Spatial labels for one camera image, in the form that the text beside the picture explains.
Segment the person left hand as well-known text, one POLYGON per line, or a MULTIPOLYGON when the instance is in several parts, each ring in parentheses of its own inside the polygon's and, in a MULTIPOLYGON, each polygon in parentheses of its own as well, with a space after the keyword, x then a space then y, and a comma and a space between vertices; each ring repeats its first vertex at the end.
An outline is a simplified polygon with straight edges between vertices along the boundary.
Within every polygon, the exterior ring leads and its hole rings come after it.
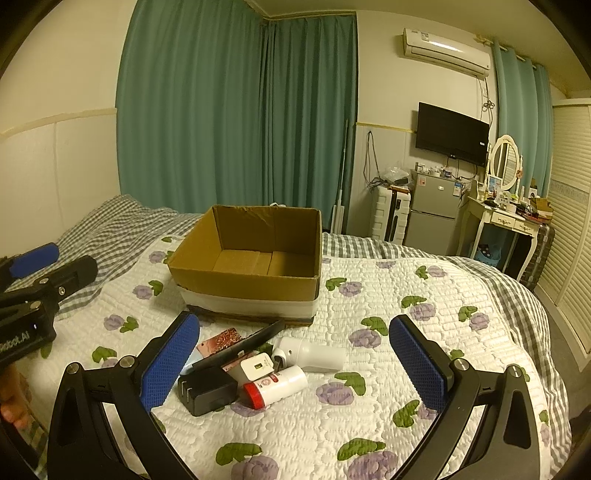
POLYGON ((17 429, 25 429, 29 425, 27 401, 20 387, 20 376, 16 367, 11 364, 1 373, 0 379, 1 417, 17 429))

